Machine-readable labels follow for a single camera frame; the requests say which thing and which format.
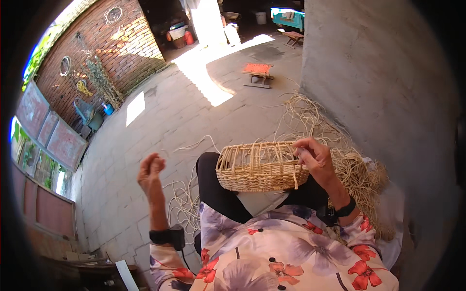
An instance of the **floral shirt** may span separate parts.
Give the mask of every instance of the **floral shirt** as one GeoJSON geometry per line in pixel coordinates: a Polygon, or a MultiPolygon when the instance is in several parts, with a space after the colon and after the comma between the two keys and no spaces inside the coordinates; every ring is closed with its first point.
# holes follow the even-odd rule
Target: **floral shirt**
{"type": "Polygon", "coordinates": [[[201,259],[197,275],[172,247],[150,245],[157,290],[398,290],[383,265],[366,215],[332,238],[315,211],[285,205],[237,223],[200,205],[201,259]]]}

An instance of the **red flower print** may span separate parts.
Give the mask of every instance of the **red flower print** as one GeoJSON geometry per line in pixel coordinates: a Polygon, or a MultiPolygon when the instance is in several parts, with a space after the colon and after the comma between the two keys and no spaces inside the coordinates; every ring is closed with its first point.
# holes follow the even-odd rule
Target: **red flower print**
{"type": "Polygon", "coordinates": [[[214,270],[213,268],[215,267],[215,264],[219,261],[219,257],[217,257],[215,260],[211,261],[208,264],[204,264],[204,266],[199,270],[199,273],[196,276],[196,279],[202,279],[204,278],[204,283],[210,283],[213,282],[215,278],[215,272],[217,270],[214,270]]]}
{"type": "Polygon", "coordinates": [[[313,224],[310,223],[309,221],[308,221],[308,225],[303,224],[303,226],[304,226],[305,228],[307,228],[308,230],[312,230],[312,231],[313,231],[314,233],[316,233],[316,234],[322,234],[322,229],[320,229],[320,228],[318,228],[317,226],[313,225],[313,224]]]}
{"type": "Polygon", "coordinates": [[[372,225],[369,222],[369,218],[363,214],[363,222],[361,222],[361,231],[366,230],[366,232],[372,229],[372,225]]]}
{"type": "Polygon", "coordinates": [[[247,232],[250,234],[250,235],[253,235],[254,233],[256,232],[259,232],[258,230],[252,230],[250,228],[247,229],[247,232]]]}
{"type": "Polygon", "coordinates": [[[285,268],[283,268],[283,263],[279,262],[268,264],[268,266],[270,271],[274,272],[277,276],[278,282],[287,281],[291,285],[296,285],[299,283],[298,279],[293,278],[294,276],[301,276],[304,274],[301,266],[295,267],[293,265],[287,264],[285,268]]]}
{"type": "Polygon", "coordinates": [[[208,249],[202,249],[201,251],[201,261],[204,267],[206,266],[206,264],[209,262],[209,259],[210,259],[210,256],[207,255],[208,251],[209,251],[208,249]]]}
{"type": "Polygon", "coordinates": [[[363,261],[369,261],[370,257],[376,257],[376,254],[369,249],[367,245],[357,245],[353,248],[355,252],[363,261]]]}
{"type": "Polygon", "coordinates": [[[351,275],[354,273],[358,274],[358,276],[351,284],[356,290],[366,290],[368,280],[372,287],[379,286],[382,283],[382,280],[367,266],[365,261],[357,261],[356,264],[348,270],[348,274],[351,275]]]}
{"type": "Polygon", "coordinates": [[[176,270],[172,272],[175,277],[182,277],[182,278],[189,278],[189,279],[192,279],[194,277],[192,272],[188,270],[187,268],[176,268],[176,270]]]}

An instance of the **forearm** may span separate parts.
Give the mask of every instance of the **forearm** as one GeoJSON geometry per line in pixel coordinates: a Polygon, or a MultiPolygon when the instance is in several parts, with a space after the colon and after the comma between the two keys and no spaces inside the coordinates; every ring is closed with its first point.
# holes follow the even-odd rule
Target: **forearm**
{"type": "MultiPolygon", "coordinates": [[[[335,179],[328,183],[326,187],[324,187],[325,191],[329,195],[329,199],[335,207],[335,210],[340,210],[342,207],[348,205],[350,203],[350,195],[346,191],[345,187],[341,183],[341,181],[335,176],[335,179]]],[[[350,213],[350,215],[345,217],[338,218],[338,224],[340,226],[345,226],[351,223],[360,213],[358,207],[355,207],[354,210],[350,213]]]]}
{"type": "Polygon", "coordinates": [[[168,222],[165,214],[165,197],[160,181],[154,185],[149,200],[149,221],[151,230],[166,230],[168,222]]]}

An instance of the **small folding stool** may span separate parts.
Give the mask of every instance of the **small folding stool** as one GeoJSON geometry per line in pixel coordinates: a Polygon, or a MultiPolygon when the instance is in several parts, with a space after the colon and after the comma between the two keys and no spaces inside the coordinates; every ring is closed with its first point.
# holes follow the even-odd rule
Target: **small folding stool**
{"type": "Polygon", "coordinates": [[[273,67],[273,65],[247,63],[246,67],[241,72],[251,75],[251,80],[248,84],[244,84],[244,86],[270,89],[270,86],[265,84],[265,80],[267,78],[271,80],[274,79],[271,75],[269,75],[269,70],[271,67],[273,67]],[[253,77],[262,78],[262,84],[253,83],[253,77]]]}
{"type": "Polygon", "coordinates": [[[299,34],[296,31],[283,32],[283,34],[290,38],[287,41],[287,43],[284,43],[284,45],[287,46],[287,47],[290,47],[292,49],[296,49],[295,44],[297,44],[300,39],[304,39],[304,35],[299,34]]]}

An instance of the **black device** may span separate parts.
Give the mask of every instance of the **black device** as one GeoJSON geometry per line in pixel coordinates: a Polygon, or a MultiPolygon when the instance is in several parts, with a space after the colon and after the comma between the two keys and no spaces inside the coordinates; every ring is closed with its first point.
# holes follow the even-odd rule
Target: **black device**
{"type": "Polygon", "coordinates": [[[149,238],[154,244],[172,244],[175,250],[185,247],[185,231],[178,223],[167,230],[149,231],[149,238]]]}
{"type": "Polygon", "coordinates": [[[332,227],[338,224],[339,217],[345,217],[353,212],[356,207],[356,201],[353,197],[349,197],[349,204],[341,207],[338,211],[334,208],[328,208],[327,205],[322,206],[316,211],[316,216],[322,220],[327,226],[332,227]]]}

